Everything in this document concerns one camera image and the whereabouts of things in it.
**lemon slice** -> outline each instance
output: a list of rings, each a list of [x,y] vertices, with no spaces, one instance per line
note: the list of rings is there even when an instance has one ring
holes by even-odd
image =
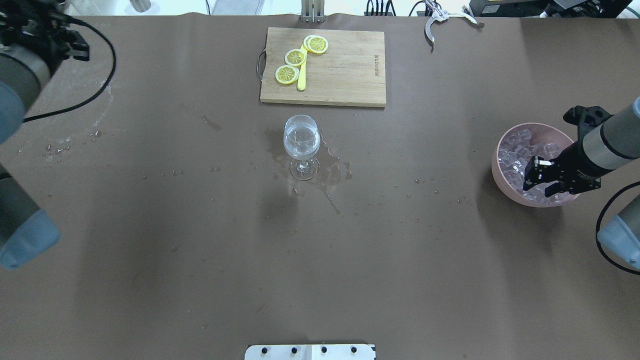
[[[305,47],[314,54],[324,54],[329,48],[329,41],[320,35],[309,35],[305,38]]]
[[[291,65],[282,65],[276,70],[276,80],[284,85],[293,84],[298,80],[300,70],[297,67]]]
[[[300,66],[307,60],[307,55],[300,51],[300,49],[289,50],[284,56],[284,62],[291,66]]]

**white label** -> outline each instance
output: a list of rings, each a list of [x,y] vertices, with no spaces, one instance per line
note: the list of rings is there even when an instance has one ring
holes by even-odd
[[[487,5],[482,9],[482,13],[497,13],[500,5]]]

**white metal plate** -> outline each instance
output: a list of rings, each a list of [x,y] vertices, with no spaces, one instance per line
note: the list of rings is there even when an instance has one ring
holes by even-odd
[[[252,345],[244,353],[244,360],[375,359],[376,346],[368,344]]]

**glass base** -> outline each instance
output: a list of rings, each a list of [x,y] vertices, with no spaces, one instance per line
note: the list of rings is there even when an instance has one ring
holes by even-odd
[[[289,165],[291,175],[300,181],[307,181],[316,176],[318,172],[318,159],[295,160]]]

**pink bowl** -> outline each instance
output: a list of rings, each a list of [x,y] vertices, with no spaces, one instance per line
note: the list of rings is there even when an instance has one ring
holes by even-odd
[[[571,201],[574,201],[580,194],[568,195],[561,200],[560,204],[556,205],[539,204],[533,200],[527,199],[523,195],[520,195],[504,177],[504,174],[500,169],[500,165],[498,164],[498,147],[505,137],[525,128],[531,130],[531,143],[556,143],[560,151],[565,150],[569,145],[573,144],[573,140],[571,140],[569,136],[549,125],[539,124],[537,122],[528,122],[512,127],[511,129],[507,130],[504,135],[502,135],[500,141],[498,141],[498,146],[496,146],[493,152],[493,158],[491,161],[491,173],[493,174],[493,180],[495,180],[495,184],[498,185],[498,188],[500,188],[500,190],[505,195],[507,195],[509,199],[519,204],[530,206],[532,208],[552,208],[554,206],[562,206],[564,204],[568,204]]]

